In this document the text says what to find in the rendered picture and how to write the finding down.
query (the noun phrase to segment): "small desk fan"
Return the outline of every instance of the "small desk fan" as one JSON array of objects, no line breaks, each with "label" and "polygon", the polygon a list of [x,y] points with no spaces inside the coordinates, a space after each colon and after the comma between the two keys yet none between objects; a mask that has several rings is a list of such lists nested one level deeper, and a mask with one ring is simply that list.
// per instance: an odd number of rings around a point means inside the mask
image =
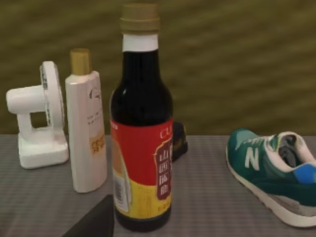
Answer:
[{"label": "small desk fan", "polygon": [[[20,164],[25,169],[64,163],[69,157],[63,97],[54,62],[43,62],[40,76],[41,85],[6,94],[8,110],[17,115]],[[47,127],[33,128],[30,113],[36,112],[46,113]]]}]

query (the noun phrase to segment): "bottle cap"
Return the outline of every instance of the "bottle cap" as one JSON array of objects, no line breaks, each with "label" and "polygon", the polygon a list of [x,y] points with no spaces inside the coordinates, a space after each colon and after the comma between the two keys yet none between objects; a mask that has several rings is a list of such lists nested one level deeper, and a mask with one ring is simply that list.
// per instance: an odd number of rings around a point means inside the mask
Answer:
[{"label": "bottle cap", "polygon": [[70,51],[72,74],[76,76],[88,75],[92,72],[90,50],[75,48]]},{"label": "bottle cap", "polygon": [[160,29],[158,5],[129,3],[123,5],[120,28],[127,35],[154,35]]}]

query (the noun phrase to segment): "shoe sole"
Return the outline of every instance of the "shoe sole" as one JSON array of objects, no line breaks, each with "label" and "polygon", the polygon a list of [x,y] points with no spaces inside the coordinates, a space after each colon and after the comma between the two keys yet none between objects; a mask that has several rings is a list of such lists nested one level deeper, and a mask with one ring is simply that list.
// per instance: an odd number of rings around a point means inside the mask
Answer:
[{"label": "shoe sole", "polygon": [[308,228],[316,226],[316,216],[308,217],[297,215],[269,197],[264,191],[257,188],[255,185],[238,175],[231,167],[228,161],[228,151],[226,148],[226,163],[231,174],[246,188],[248,188],[258,199],[262,202],[268,209],[270,209],[275,216],[277,216],[282,222],[287,225],[298,227],[298,228]]}]

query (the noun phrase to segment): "barcode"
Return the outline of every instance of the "barcode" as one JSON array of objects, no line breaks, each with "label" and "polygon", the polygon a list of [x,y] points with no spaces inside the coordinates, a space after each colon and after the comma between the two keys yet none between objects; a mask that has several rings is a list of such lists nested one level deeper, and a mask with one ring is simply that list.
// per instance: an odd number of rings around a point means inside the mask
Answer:
[{"label": "barcode", "polygon": [[123,203],[122,185],[117,179],[115,179],[114,181],[114,194],[117,201],[122,204]]}]

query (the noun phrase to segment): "soy sauce bottle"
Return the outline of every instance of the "soy sauce bottle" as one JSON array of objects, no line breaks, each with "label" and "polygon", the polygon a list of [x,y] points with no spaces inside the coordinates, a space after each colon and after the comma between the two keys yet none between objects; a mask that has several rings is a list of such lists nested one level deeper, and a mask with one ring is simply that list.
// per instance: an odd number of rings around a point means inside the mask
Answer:
[{"label": "soy sauce bottle", "polygon": [[160,78],[156,4],[122,9],[123,72],[110,101],[115,214],[149,232],[171,212],[172,97]]}]

